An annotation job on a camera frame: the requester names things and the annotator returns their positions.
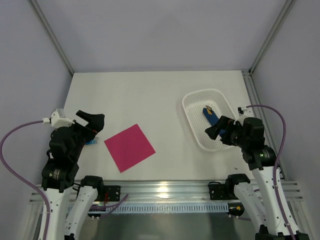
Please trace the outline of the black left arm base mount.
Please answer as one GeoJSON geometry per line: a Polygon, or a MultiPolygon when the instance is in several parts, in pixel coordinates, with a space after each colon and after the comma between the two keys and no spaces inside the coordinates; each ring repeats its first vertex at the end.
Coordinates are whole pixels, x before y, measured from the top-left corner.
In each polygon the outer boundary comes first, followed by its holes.
{"type": "Polygon", "coordinates": [[[101,202],[119,202],[121,194],[120,185],[104,185],[102,194],[99,197],[101,202]]]}

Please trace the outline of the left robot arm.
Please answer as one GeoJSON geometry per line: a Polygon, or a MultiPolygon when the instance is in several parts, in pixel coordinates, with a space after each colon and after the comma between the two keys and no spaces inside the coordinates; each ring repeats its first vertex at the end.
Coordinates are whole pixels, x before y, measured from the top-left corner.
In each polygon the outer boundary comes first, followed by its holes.
{"type": "Polygon", "coordinates": [[[104,114],[79,110],[76,115],[87,124],[68,119],[61,108],[42,120],[54,128],[50,135],[48,161],[41,172],[45,209],[40,233],[45,240],[77,240],[92,203],[104,188],[101,177],[85,176],[80,181],[72,209],[68,209],[81,152],[105,126],[104,114]]]}

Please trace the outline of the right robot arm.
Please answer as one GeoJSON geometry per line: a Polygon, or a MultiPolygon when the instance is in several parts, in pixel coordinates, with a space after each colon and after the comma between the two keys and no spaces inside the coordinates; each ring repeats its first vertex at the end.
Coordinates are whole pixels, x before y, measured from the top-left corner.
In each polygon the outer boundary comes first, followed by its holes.
{"type": "Polygon", "coordinates": [[[228,146],[239,147],[258,185],[260,196],[245,174],[232,174],[225,180],[229,194],[244,206],[256,230],[257,240],[308,240],[291,215],[280,180],[277,155],[265,144],[265,127],[259,118],[236,121],[221,116],[205,130],[210,139],[220,137],[228,146]]]}

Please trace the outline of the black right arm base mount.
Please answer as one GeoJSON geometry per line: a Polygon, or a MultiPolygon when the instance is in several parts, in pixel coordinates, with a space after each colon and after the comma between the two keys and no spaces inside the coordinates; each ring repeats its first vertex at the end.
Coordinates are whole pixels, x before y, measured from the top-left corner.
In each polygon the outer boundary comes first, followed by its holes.
{"type": "Polygon", "coordinates": [[[208,183],[209,196],[211,201],[228,200],[228,193],[225,184],[217,181],[208,183]]]}

